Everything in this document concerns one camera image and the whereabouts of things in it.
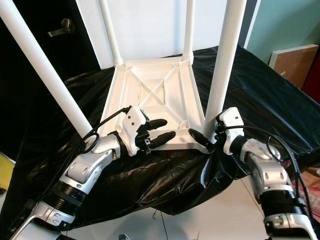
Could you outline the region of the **grey door frame post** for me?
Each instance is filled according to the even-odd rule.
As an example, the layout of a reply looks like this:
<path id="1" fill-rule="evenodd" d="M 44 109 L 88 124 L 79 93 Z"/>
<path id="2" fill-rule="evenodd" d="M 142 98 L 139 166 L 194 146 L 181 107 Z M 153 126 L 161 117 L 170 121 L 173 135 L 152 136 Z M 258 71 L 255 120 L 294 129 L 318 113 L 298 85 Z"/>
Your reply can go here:
<path id="1" fill-rule="evenodd" d="M 262 0 L 246 0 L 240 33 L 238 35 L 238 46 L 246 49 L 249 46 L 250 34 L 252 33 L 259 7 Z"/>

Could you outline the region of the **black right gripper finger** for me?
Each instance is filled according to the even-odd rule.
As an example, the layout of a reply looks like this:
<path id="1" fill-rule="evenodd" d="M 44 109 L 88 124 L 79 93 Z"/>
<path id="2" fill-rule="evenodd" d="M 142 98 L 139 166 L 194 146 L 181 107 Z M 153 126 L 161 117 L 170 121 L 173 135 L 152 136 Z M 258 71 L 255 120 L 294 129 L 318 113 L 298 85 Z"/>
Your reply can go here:
<path id="1" fill-rule="evenodd" d="M 215 144 L 213 144 L 205 135 L 200 133 L 198 130 L 193 128 L 189 129 L 189 135 L 194 139 L 195 142 L 205 147 L 208 153 L 215 150 Z"/>

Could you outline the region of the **pink plastic bag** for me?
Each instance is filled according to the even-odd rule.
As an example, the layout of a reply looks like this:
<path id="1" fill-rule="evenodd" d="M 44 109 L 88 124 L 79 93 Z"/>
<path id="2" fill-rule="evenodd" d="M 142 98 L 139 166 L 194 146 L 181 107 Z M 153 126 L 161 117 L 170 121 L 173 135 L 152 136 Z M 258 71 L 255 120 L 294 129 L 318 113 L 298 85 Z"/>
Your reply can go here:
<path id="1" fill-rule="evenodd" d="M 311 214 L 320 223 L 320 172 L 317 167 L 309 167 L 302 178 L 310 194 Z"/>

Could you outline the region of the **dark door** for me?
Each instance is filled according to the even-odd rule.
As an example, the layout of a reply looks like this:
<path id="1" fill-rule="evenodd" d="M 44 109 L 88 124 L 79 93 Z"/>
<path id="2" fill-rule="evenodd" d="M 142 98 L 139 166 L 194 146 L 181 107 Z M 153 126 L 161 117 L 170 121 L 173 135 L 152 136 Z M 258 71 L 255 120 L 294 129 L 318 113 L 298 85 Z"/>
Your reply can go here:
<path id="1" fill-rule="evenodd" d="M 48 61 L 62 80 L 99 70 L 76 0 L 12 0 Z M 73 34 L 49 37 L 61 28 L 63 19 L 75 25 Z M 1 149 L 18 150 L 32 109 L 45 84 L 19 48 L 3 21 L 0 21 L 0 110 Z"/>

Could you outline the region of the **white plastic table top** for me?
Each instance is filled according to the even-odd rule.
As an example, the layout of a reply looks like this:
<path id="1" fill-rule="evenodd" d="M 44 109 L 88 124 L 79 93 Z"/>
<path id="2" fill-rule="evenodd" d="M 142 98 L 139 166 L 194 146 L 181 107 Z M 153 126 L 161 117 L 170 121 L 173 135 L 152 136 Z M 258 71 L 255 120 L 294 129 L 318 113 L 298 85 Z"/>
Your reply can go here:
<path id="1" fill-rule="evenodd" d="M 176 136 L 158 150 L 194 149 L 208 154 L 189 134 L 205 123 L 201 98 L 190 60 L 181 56 L 125 61 L 115 67 L 101 119 L 128 106 L 137 106 L 151 120 L 167 125 L 150 131 L 150 138 L 174 131 Z"/>

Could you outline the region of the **white plastic table leg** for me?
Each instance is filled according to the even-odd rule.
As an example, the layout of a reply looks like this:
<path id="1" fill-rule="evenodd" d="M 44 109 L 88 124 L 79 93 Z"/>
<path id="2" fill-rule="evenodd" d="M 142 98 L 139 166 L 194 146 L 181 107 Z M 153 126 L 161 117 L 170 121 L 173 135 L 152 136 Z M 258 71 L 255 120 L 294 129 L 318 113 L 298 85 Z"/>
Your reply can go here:
<path id="1" fill-rule="evenodd" d="M 115 34 L 115 29 L 112 21 L 112 16 L 110 14 L 108 2 L 107 0 L 98 0 L 98 2 L 102 12 L 102 18 L 103 23 L 105 25 L 107 38 L 109 40 L 113 64 L 114 66 L 122 66 L 124 64 L 124 60 L 122 59 L 121 51 L 119 50 L 117 36 Z"/>
<path id="2" fill-rule="evenodd" d="M 194 62 L 194 21 L 195 0 L 187 0 L 185 18 L 185 35 L 183 41 L 182 60 L 188 61 L 190 65 Z"/>
<path id="3" fill-rule="evenodd" d="M 78 134 L 81 137 L 89 134 L 93 127 L 37 43 L 12 0 L 0 0 L 0 18 Z"/>
<path id="4" fill-rule="evenodd" d="M 204 135 L 212 142 L 215 141 L 216 118 L 221 114 L 226 100 L 227 87 L 233 70 L 233 61 L 242 29 L 246 4 L 247 0 L 227 0 L 226 3 L 221 38 L 205 112 Z"/>

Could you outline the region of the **black plastic table cover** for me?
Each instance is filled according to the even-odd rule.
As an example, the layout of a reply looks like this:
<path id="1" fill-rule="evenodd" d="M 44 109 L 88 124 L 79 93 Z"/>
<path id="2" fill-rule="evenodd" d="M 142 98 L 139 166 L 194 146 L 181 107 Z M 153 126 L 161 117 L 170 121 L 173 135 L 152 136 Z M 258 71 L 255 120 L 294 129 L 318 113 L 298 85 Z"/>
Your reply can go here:
<path id="1" fill-rule="evenodd" d="M 244 48 L 235 53 L 224 105 L 237 107 L 245 124 L 279 135 L 293 153 L 320 149 L 320 103 Z M 21 145 L 11 156 L 16 164 L 1 210 L 0 240 L 10 240 L 10 229 L 19 227 L 58 181 L 78 155 L 80 140 L 50 92 L 40 93 Z M 221 194 L 248 173 L 237 157 L 198 150 L 118 159 L 103 170 L 71 228 L 148 208 L 178 215 Z"/>

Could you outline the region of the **brown wooden box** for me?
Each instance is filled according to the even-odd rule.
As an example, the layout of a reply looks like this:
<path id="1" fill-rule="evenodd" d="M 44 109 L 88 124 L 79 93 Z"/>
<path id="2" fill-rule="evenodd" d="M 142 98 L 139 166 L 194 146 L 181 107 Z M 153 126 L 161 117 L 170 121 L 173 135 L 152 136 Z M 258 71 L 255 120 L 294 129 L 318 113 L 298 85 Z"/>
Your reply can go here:
<path id="1" fill-rule="evenodd" d="M 273 51 L 269 66 L 282 78 L 302 89 L 318 52 L 318 45 L 295 46 Z"/>

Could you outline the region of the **brown wooden table beam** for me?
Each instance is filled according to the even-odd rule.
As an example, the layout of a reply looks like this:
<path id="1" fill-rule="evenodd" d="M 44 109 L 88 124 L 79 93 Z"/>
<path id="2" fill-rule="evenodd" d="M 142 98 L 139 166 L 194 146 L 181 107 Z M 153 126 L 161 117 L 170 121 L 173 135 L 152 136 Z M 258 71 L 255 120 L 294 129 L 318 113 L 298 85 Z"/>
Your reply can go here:
<path id="1" fill-rule="evenodd" d="M 304 173 L 309 168 L 320 168 L 320 148 L 314 151 L 304 151 L 303 153 L 297 153 L 294 151 L 295 161 L 297 162 L 298 169 Z M 285 170 L 292 178 L 296 173 L 295 167 L 292 165 L 291 158 L 287 157 L 284 162 Z"/>

